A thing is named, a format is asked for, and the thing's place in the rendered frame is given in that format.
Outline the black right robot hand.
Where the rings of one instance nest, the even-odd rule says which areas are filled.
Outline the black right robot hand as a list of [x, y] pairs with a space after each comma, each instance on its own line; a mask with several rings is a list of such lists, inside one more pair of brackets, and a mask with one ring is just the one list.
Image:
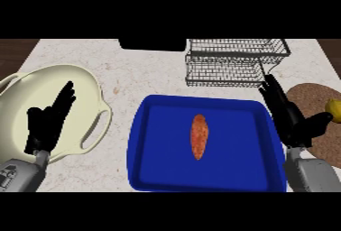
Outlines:
[[333, 116], [320, 112], [304, 117], [298, 106], [288, 100], [282, 87], [271, 74], [266, 75], [258, 91], [271, 113], [279, 139], [288, 147], [311, 147], [311, 139], [322, 136]]

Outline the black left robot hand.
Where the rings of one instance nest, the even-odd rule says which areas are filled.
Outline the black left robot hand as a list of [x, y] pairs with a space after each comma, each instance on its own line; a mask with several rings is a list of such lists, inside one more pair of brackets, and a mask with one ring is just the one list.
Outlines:
[[57, 144], [65, 118], [75, 102], [74, 82], [68, 81], [54, 102], [44, 109], [31, 107], [28, 116], [28, 139], [23, 148], [26, 154], [35, 151], [50, 152]]

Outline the orange sweet potato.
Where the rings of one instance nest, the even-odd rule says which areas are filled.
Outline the orange sweet potato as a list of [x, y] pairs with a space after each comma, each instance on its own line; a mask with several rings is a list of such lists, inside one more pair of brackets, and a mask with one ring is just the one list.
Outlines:
[[190, 130], [190, 145], [192, 145], [192, 153], [195, 155], [196, 160], [202, 158], [202, 154], [205, 152], [208, 133], [209, 130], [208, 130], [205, 117], [204, 115], [195, 115], [193, 122], [192, 122], [192, 130]]

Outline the blue plastic tray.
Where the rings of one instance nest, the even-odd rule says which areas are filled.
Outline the blue plastic tray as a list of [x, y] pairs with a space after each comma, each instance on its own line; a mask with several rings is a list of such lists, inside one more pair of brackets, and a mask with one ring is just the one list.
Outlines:
[[[190, 145], [195, 115], [208, 141], [199, 160]], [[134, 115], [127, 169], [144, 191], [283, 192], [282, 144], [264, 105], [251, 100], [150, 95]]]

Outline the yellow lemon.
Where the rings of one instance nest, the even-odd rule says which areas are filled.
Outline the yellow lemon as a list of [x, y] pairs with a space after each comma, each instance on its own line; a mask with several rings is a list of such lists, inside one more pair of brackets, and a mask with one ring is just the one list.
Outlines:
[[329, 99], [325, 105], [325, 111], [333, 116], [333, 122], [341, 124], [341, 100]]

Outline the round brown cork placemat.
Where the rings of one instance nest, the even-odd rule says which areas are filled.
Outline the round brown cork placemat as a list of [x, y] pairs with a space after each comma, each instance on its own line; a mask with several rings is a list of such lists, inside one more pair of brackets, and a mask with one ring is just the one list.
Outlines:
[[[304, 83], [288, 90], [286, 97], [297, 104], [304, 116], [311, 117], [325, 111], [330, 99], [341, 100], [341, 92], [320, 84]], [[307, 150], [316, 158], [341, 169], [341, 124], [329, 123], [325, 135], [313, 139]]]

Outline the black appliance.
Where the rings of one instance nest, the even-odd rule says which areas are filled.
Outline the black appliance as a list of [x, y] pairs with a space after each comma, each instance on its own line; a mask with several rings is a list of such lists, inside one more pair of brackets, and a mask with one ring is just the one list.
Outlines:
[[184, 51], [186, 39], [119, 39], [119, 46], [125, 50]]

